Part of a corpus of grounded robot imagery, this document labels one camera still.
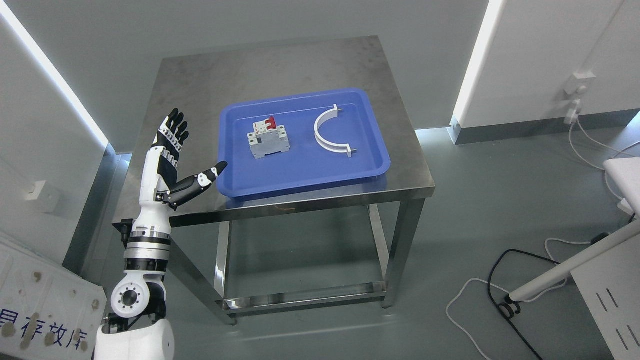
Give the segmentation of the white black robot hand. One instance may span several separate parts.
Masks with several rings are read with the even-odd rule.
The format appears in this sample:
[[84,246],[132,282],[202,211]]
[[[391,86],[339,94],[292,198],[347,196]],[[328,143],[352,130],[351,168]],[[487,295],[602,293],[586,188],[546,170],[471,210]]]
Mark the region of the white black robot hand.
[[134,231],[170,234],[170,215],[212,187],[227,166],[220,161],[212,168],[178,181],[180,153],[189,137],[185,115],[174,108],[159,126],[147,150],[142,169],[139,205]]

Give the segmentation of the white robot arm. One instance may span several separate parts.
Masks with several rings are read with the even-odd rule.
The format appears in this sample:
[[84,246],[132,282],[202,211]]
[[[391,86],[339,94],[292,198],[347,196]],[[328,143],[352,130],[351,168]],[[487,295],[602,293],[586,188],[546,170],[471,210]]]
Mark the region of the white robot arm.
[[110,296],[110,312],[96,333],[95,360],[173,360],[175,335],[166,319],[164,278],[172,238],[135,229],[133,219],[117,225],[125,246],[124,278]]

